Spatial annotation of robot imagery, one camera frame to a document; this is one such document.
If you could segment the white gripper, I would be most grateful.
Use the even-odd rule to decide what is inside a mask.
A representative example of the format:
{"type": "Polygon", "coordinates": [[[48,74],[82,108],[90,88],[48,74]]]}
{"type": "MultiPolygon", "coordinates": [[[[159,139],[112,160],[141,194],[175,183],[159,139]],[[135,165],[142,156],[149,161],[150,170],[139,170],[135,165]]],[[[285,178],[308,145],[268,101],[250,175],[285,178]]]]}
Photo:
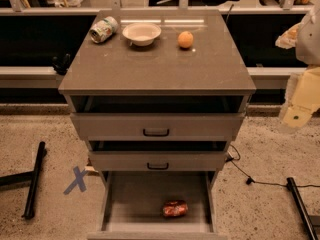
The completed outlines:
{"type": "MultiPolygon", "coordinates": [[[[279,36],[275,45],[282,49],[296,46],[296,58],[307,65],[320,65],[320,5],[279,36]]],[[[308,67],[302,73],[292,73],[287,82],[285,103],[279,118],[291,129],[304,127],[320,109],[320,67],[308,67]]]]}

